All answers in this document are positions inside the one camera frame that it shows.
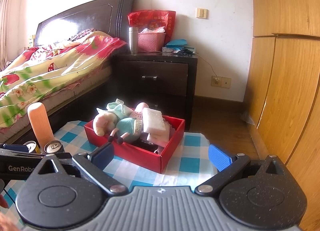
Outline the stainless steel thermos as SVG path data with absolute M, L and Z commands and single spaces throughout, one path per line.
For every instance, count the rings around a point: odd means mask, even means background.
M 129 28 L 129 47 L 131 54 L 135 55 L 138 53 L 138 28 Z

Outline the wall light switch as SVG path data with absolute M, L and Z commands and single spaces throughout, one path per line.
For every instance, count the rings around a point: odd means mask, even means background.
M 196 10 L 196 17 L 198 19 L 207 19 L 208 17 L 208 10 L 205 8 L 197 8 Z

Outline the pink knitted cloth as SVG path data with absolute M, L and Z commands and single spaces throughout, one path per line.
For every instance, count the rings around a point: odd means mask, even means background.
M 164 148 L 168 145 L 171 137 L 174 135 L 176 131 L 175 128 L 173 128 L 172 125 L 166 120 L 164 121 L 164 125 L 165 125 L 165 132 L 161 133 L 160 135 L 156 135 L 155 137 L 155 144 L 158 146 L 155 153 L 159 155 L 164 150 Z

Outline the pink plastic basket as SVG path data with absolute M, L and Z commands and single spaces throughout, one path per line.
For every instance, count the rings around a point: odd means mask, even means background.
M 164 45 L 165 33 L 139 33 L 139 52 L 159 52 Z

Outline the dark wooden nightstand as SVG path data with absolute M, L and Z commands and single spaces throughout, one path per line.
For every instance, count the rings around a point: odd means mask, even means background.
M 111 61 L 114 94 L 125 104 L 158 104 L 164 115 L 185 120 L 189 130 L 197 73 L 194 55 L 139 53 L 116 55 Z M 157 76 L 142 80 L 141 76 Z

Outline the blue items on nightstand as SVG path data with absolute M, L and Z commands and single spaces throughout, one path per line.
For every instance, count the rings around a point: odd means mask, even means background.
M 185 39 L 176 39 L 168 42 L 162 47 L 163 53 L 173 53 L 179 55 L 196 54 L 195 47 L 189 46 Z

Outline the grey rectangular sponge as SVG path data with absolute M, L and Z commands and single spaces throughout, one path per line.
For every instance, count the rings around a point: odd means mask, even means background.
M 143 131 L 147 133 L 147 140 L 155 144 L 156 135 L 165 132 L 164 119 L 161 111 L 145 107 L 142 110 L 143 116 Z

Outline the dark Starbucks can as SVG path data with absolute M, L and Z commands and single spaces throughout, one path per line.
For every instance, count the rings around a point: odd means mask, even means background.
M 44 146 L 44 152 L 47 154 L 57 154 L 57 153 L 64 153 L 64 147 L 62 145 L 62 143 L 58 140 L 53 140 L 48 142 L 45 146 Z

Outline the wooden wardrobe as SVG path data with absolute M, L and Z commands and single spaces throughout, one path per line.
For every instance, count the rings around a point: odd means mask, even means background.
M 303 230 L 319 230 L 319 0 L 253 0 L 244 98 L 258 155 L 277 155 L 308 199 Z

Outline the beige window curtain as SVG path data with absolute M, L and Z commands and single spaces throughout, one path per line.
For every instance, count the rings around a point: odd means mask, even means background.
M 8 61 L 7 37 L 10 1 L 11 0 L 1 0 L 1 71 L 5 69 Z

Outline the pink pig plush toy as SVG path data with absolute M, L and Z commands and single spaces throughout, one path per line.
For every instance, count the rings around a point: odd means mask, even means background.
M 135 109 L 131 109 L 121 100 L 107 104 L 107 112 L 116 115 L 115 128 L 110 136 L 117 137 L 118 144 L 132 143 L 138 140 L 143 133 L 143 109 L 149 108 L 148 104 L 141 102 Z

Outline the red cardboard box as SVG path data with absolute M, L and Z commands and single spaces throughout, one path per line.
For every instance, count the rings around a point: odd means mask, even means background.
M 184 119 L 164 115 L 163 120 L 166 120 L 175 129 L 175 132 L 169 139 L 167 146 L 161 151 L 160 154 L 156 154 L 136 145 L 126 143 L 125 141 L 123 141 L 122 144 L 118 144 L 116 141 L 116 135 L 112 142 L 114 154 L 146 169 L 155 171 L 157 173 L 162 173 L 176 148 L 180 144 L 184 135 L 185 127 Z M 84 125 L 85 133 L 89 143 L 100 147 L 108 141 L 110 131 L 104 136 L 96 135 L 93 129 L 93 122 L 94 120 L 91 120 Z

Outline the dark wooden headboard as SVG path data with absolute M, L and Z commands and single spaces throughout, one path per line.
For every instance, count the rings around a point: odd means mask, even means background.
M 129 22 L 135 0 L 93 0 L 39 23 L 35 46 L 62 42 L 79 32 L 94 28 L 128 42 Z

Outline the wall power socket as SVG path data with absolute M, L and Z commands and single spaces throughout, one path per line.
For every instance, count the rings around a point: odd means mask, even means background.
M 231 87 L 231 78 L 212 76 L 211 86 L 229 89 Z

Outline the floral bed quilt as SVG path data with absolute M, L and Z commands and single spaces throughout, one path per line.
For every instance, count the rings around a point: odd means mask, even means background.
M 1 72 L 1 128 L 13 126 L 39 102 L 100 70 L 127 43 L 101 31 L 74 41 L 32 47 Z

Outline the orange ribbed cylinder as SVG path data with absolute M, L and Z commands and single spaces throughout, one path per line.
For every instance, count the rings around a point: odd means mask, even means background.
M 43 150 L 47 143 L 55 139 L 46 108 L 41 102 L 36 102 L 28 107 L 27 114 L 35 137 Z

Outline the blue drink can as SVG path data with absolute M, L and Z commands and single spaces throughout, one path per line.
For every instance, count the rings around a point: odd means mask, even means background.
M 27 141 L 24 143 L 24 146 L 28 148 L 29 153 L 40 154 L 40 148 L 35 141 Z

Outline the red plastic bag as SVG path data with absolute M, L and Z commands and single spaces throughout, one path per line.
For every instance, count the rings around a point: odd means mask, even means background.
M 159 9 L 146 9 L 132 12 L 127 15 L 127 18 L 129 26 L 138 28 L 139 32 L 146 28 L 154 30 L 163 27 L 165 30 L 164 44 L 167 44 L 173 35 L 176 12 Z

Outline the cream plush toy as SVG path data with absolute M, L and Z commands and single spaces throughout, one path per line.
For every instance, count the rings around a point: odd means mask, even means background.
M 97 136 L 104 136 L 111 132 L 118 122 L 115 113 L 97 108 L 98 114 L 93 119 L 93 130 Z

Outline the clear plastic scrap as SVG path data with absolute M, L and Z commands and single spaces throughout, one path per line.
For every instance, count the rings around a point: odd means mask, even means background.
M 249 115 L 248 111 L 244 111 L 241 114 L 240 119 L 246 122 L 247 124 L 255 125 L 255 122 L 253 121 L 252 117 Z

